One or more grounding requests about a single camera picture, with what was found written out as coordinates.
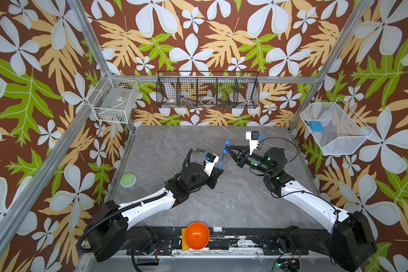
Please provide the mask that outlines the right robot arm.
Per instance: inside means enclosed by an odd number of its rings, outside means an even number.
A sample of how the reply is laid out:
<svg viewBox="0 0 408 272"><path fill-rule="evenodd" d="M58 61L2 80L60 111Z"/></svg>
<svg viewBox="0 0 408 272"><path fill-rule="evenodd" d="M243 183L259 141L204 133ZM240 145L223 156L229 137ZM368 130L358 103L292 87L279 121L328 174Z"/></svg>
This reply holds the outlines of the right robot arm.
<svg viewBox="0 0 408 272"><path fill-rule="evenodd" d="M248 146L225 144L226 153L242 168L247 165L263 175L263 181L275 199L285 199L312 216L322 231L290 226L279 233L280 251L308 250L329 256L348 272L357 271L377 251L368 219L359 211L349 212L315 195L284 171L288 163L284 149L272 147L264 155L255 152L263 142L258 135Z"/></svg>

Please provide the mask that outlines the blue pen cap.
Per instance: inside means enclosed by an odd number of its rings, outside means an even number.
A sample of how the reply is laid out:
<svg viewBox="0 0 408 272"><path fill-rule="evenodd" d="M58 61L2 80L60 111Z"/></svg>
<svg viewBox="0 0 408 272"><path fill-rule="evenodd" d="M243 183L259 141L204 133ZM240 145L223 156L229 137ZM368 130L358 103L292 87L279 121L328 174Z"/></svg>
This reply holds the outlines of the blue pen cap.
<svg viewBox="0 0 408 272"><path fill-rule="evenodd" d="M223 154L227 153L226 147L230 144L230 141L225 141L224 147L223 147Z"/></svg>

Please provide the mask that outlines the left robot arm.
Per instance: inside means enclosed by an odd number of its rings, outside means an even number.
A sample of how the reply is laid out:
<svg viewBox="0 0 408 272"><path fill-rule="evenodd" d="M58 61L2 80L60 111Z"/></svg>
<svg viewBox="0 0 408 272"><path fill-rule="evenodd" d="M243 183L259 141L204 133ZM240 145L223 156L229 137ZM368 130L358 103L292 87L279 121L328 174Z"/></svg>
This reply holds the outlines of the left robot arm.
<svg viewBox="0 0 408 272"><path fill-rule="evenodd" d="M126 250L128 255L152 254L159 244L158 235L151 227L137 227L137 223L182 204L204 186L214 189L223 173L216 166L219 156L207 153L199 164L191 162L191 154L188 151L180 172L164 181L164 187L157 192L123 204L106 202L77 241L78 253L93 253L98 262L120 250Z"/></svg>

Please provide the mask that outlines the orange bowl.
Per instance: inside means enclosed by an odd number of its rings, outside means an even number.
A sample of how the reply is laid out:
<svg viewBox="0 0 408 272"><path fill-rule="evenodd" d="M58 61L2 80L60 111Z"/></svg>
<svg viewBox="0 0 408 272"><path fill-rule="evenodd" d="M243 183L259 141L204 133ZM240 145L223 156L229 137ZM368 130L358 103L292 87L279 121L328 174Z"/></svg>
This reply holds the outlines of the orange bowl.
<svg viewBox="0 0 408 272"><path fill-rule="evenodd" d="M209 228L201 222L192 223L185 231L185 241L192 250L204 249L210 241Z"/></svg>

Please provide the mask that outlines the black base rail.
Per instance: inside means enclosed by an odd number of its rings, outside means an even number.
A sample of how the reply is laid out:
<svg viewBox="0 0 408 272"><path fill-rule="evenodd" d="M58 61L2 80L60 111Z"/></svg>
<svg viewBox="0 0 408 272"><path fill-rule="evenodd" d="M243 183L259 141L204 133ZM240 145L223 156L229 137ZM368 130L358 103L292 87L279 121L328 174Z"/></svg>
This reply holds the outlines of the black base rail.
<svg viewBox="0 0 408 272"><path fill-rule="evenodd" d="M175 250L182 250L181 227L152 227L158 237L158 243L152 247L152 255L173 256ZM213 228L210 241L206 246L209 250L221 250L227 253L231 249L256 248L259 255L280 255L277 236L281 228Z"/></svg>

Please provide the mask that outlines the white mesh basket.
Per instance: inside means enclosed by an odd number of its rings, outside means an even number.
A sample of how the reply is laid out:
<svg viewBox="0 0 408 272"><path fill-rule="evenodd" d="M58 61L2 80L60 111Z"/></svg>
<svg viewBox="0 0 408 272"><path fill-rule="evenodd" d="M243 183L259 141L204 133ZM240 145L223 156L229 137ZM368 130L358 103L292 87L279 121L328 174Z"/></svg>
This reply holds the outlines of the white mesh basket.
<svg viewBox="0 0 408 272"><path fill-rule="evenodd" d="M352 155L374 132L342 99L311 103L300 117L324 155ZM313 132L310 121L321 122L324 131Z"/></svg>

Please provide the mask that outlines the blue pen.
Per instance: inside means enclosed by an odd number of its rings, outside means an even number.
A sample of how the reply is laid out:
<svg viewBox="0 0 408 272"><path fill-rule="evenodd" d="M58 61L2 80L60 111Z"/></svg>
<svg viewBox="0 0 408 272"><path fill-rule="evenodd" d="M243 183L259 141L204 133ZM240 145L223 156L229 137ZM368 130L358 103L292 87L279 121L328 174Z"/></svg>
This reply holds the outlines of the blue pen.
<svg viewBox="0 0 408 272"><path fill-rule="evenodd" d="M222 156L221 156L221 162L220 162L220 165L219 165L219 170L222 170L222 169L223 169L224 156L225 156L225 154L222 154Z"/></svg>

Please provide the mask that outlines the green push button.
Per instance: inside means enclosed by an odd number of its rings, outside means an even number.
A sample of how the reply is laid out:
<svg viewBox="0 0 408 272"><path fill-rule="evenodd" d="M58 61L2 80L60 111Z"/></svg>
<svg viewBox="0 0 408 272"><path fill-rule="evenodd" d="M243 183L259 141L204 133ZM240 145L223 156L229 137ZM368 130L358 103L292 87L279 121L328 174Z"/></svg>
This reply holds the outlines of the green push button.
<svg viewBox="0 0 408 272"><path fill-rule="evenodd" d="M124 188L131 188L136 183L136 175L133 173L125 173L120 178L120 185Z"/></svg>

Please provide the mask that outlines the blue object in basket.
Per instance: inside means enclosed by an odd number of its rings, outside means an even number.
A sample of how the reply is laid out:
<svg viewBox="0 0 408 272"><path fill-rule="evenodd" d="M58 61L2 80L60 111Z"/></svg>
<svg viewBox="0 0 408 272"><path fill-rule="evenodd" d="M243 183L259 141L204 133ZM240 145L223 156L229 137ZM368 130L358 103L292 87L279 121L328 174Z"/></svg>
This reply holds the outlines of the blue object in basket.
<svg viewBox="0 0 408 272"><path fill-rule="evenodd" d="M313 132L322 133L324 131L324 127L319 121L310 121L309 127Z"/></svg>

